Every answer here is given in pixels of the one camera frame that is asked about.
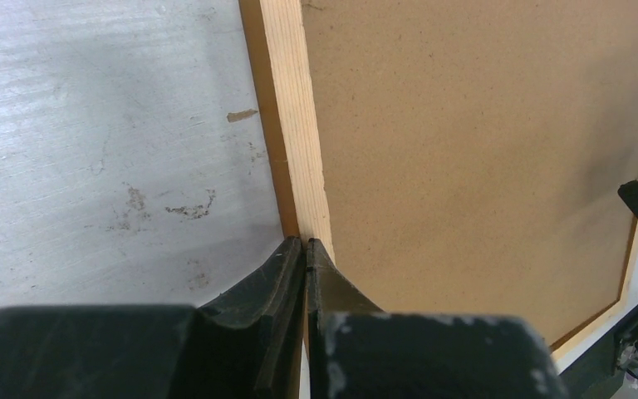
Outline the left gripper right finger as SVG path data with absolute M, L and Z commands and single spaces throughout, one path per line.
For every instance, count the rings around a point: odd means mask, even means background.
M 307 244 L 314 398 L 565 398 L 542 337 L 520 318 L 388 313 Z

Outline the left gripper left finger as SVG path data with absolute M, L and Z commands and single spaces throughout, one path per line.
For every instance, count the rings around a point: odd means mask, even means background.
M 0 308 L 0 398 L 294 397 L 304 266 L 290 237 L 198 308 Z

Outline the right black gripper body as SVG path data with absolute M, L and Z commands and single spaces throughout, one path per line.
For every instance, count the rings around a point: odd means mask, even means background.
M 638 304 L 561 373 L 570 398 L 610 398 L 638 381 Z

